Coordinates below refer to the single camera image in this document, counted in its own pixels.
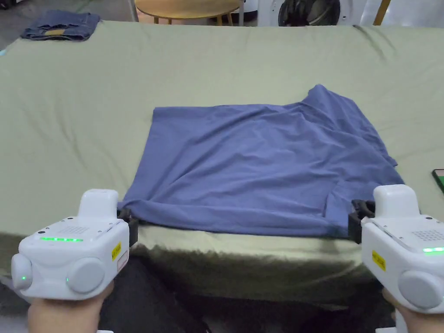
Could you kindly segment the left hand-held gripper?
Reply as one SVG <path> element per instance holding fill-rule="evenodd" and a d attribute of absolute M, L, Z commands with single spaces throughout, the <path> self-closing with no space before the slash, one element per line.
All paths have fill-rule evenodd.
<path fill-rule="evenodd" d="M 11 260 L 13 289 L 25 298 L 85 300 L 102 293 L 127 264 L 137 242 L 131 210 L 118 193 L 90 189 L 78 214 L 24 238 Z"/>

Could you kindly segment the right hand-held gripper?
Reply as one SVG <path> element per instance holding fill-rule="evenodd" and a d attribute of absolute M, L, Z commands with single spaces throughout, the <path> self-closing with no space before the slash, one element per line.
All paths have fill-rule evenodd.
<path fill-rule="evenodd" d="M 407 185 L 378 186 L 374 200 L 352 200 L 349 237 L 362 261 L 404 307 L 444 311 L 444 226 L 423 215 Z"/>

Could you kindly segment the person's left hand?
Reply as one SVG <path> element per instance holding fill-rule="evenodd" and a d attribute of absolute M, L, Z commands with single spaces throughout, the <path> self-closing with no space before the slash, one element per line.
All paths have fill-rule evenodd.
<path fill-rule="evenodd" d="M 95 333 L 101 307 L 112 293 L 114 281 L 99 295 L 86 300 L 33 299 L 27 312 L 30 333 Z"/>

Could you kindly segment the person's right hand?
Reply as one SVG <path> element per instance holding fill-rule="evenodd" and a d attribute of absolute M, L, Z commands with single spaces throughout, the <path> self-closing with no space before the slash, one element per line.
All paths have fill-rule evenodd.
<path fill-rule="evenodd" d="M 385 288 L 382 290 L 382 295 L 403 317 L 409 333 L 444 332 L 444 314 L 424 314 L 411 311 L 401 305 Z"/>

